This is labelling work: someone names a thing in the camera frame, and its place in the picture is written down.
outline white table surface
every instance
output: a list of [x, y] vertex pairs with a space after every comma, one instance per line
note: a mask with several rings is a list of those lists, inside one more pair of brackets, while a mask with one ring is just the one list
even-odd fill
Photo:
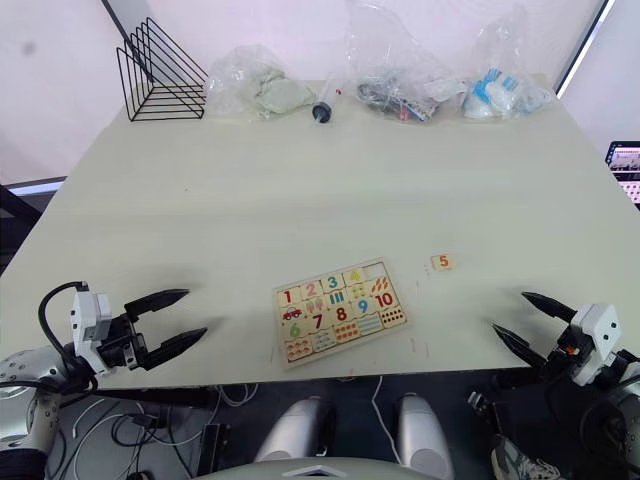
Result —
[[[103, 388], [188, 386], [523, 365], [491, 324], [549, 351], [564, 325], [519, 292], [610, 302], [620, 347], [640, 353], [640, 216], [559, 104], [529, 118], [431, 126], [339, 105], [272, 122], [106, 128], [0, 278], [0, 356], [46, 342], [45, 293], [86, 280], [114, 314], [145, 294], [191, 294], [137, 324], [150, 346], [209, 332], [150, 372]], [[450, 272], [430, 257], [451, 254]], [[412, 324], [285, 371], [272, 288], [385, 257]], [[72, 293], [48, 310], [71, 340]]]

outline metal rack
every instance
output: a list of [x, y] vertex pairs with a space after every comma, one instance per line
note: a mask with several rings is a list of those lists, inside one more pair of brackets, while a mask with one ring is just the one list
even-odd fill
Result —
[[129, 120], [202, 118], [207, 74], [153, 19], [116, 53]]

